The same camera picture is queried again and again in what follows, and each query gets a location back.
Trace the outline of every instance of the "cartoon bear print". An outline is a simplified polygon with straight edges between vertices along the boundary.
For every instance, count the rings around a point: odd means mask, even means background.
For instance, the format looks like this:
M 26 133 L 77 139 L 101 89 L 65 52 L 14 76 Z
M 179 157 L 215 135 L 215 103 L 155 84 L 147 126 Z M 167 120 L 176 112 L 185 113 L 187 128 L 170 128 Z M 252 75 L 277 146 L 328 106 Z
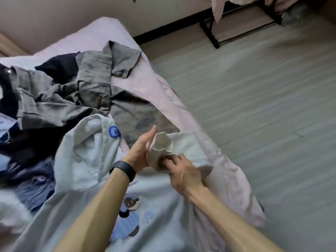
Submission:
M 139 232 L 139 216 L 135 212 L 140 207 L 140 199 L 134 195 L 127 195 L 121 205 L 110 242 L 118 238 L 134 237 Z

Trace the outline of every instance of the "pile of clothes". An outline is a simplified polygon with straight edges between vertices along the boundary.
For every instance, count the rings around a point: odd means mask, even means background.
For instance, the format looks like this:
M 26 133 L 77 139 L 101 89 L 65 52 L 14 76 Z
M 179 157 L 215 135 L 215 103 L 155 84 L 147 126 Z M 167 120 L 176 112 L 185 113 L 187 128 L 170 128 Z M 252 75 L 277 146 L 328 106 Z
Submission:
M 54 157 L 83 118 L 109 113 L 128 147 L 153 124 L 175 133 L 158 109 L 111 83 L 127 78 L 141 51 L 109 41 L 102 51 L 55 56 L 34 71 L 0 64 L 0 196 L 10 189 L 33 214 L 55 190 Z M 0 213 L 5 212 L 0 201 Z M 0 232 L 4 229 L 0 218 Z

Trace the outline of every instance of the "person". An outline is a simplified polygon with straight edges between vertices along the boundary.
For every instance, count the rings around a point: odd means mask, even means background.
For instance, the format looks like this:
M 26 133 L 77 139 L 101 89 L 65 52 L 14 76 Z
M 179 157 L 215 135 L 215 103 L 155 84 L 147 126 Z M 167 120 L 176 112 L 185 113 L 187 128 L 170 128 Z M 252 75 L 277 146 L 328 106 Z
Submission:
M 153 126 L 140 136 L 122 159 L 136 173 L 148 166 L 146 145 L 152 142 L 156 133 L 157 128 Z M 165 156 L 162 164 L 169 170 L 172 187 L 199 208 L 233 251 L 284 252 L 213 195 L 203 185 L 199 170 L 184 155 Z M 115 168 L 54 252 L 105 251 L 129 183 L 129 176 Z

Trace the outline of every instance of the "black wristband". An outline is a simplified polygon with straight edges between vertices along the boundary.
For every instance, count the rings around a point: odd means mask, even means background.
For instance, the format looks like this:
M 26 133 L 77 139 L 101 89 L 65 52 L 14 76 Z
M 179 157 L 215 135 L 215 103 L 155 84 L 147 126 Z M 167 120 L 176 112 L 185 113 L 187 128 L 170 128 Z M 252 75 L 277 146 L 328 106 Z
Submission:
M 120 170 L 122 170 L 124 173 L 126 173 L 126 175 L 129 178 L 129 182 L 132 182 L 133 179 L 135 178 L 135 170 L 133 169 L 132 166 L 130 166 L 128 163 L 124 162 L 124 161 L 117 161 L 115 162 L 111 169 L 109 170 L 109 173 L 111 174 L 111 172 L 113 171 L 114 168 L 118 168 Z

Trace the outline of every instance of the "mattress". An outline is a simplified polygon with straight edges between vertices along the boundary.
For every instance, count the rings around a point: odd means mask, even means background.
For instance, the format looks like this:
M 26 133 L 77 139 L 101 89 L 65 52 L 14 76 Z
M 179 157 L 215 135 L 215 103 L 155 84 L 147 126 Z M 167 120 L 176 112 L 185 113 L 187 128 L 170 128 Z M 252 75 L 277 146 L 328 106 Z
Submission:
M 11 60 L 0 58 L 0 63 L 29 66 L 29 58 L 34 60 L 35 63 L 42 63 L 55 55 L 86 50 L 101 51 L 108 40 L 140 49 L 140 46 L 119 20 L 102 17 L 78 32 L 36 53 L 34 57 L 22 57 L 21 59 L 17 57 Z M 150 101 L 181 131 L 195 131 L 208 158 L 214 165 L 212 173 L 206 179 L 208 188 L 223 203 L 254 226 L 262 227 L 264 225 L 265 214 L 240 167 L 221 153 L 219 147 L 203 131 L 166 80 L 154 72 L 145 53 L 141 54 L 138 63 L 127 79 L 113 77 L 111 83 Z M 124 141 L 122 141 L 121 146 L 124 151 L 129 150 Z M 224 241 L 198 210 L 195 210 L 195 219 L 195 232 L 199 249 L 201 251 L 226 251 Z

